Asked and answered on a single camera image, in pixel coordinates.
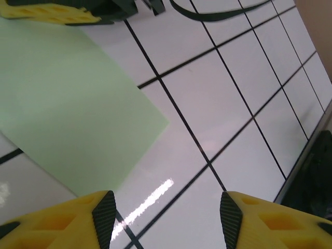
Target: black rubber pad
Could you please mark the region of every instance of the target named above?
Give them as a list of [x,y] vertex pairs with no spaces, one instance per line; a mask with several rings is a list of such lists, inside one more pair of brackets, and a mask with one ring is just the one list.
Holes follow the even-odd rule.
[[92,211],[94,228],[100,249],[109,249],[110,239],[115,222],[116,205],[114,193],[107,192]]
[[9,234],[20,225],[19,222],[11,222],[0,226],[0,239]]
[[332,225],[329,223],[320,222],[318,226],[322,228],[325,232],[332,236]]
[[236,249],[240,234],[243,213],[227,192],[223,192],[220,203],[220,218],[222,220],[226,248]]

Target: white tile floor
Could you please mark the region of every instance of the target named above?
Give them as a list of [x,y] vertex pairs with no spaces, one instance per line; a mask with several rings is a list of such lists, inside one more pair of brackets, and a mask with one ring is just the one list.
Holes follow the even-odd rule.
[[[157,17],[136,2],[140,12],[127,24],[82,28],[170,121],[115,192],[124,222],[116,222],[111,248],[225,248],[222,191],[273,201],[332,85],[293,0],[207,23],[213,41],[168,0]],[[193,10],[189,0],[176,2]],[[192,2],[199,12],[240,7]],[[0,135],[0,223],[75,197],[15,149]]]

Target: yellow part with black edge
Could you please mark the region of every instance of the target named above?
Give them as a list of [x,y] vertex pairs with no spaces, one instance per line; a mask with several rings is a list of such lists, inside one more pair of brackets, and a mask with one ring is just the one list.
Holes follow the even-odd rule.
[[[239,213],[240,227],[236,222]],[[332,235],[318,226],[320,223],[332,226],[332,222],[242,193],[224,192],[220,215],[227,248],[332,248]],[[240,231],[235,240],[236,228]]]
[[103,212],[114,212],[114,194],[99,191],[78,199],[26,214],[7,222],[20,222],[13,231],[0,239],[1,249],[99,249],[97,230],[92,211],[102,203]]
[[32,21],[57,24],[96,23],[101,20],[86,9],[59,4],[36,4],[9,6],[6,0],[0,0],[0,16],[7,19],[28,18]]

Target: light green sheet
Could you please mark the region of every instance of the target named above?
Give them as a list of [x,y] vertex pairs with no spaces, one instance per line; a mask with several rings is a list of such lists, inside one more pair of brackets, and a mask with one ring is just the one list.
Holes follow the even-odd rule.
[[0,18],[0,51],[1,131],[79,196],[116,190],[167,126],[76,27]]

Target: beige wall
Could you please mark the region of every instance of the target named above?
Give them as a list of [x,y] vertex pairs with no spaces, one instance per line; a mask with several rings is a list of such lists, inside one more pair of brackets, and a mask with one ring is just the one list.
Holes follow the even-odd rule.
[[295,0],[295,3],[332,80],[332,0]]

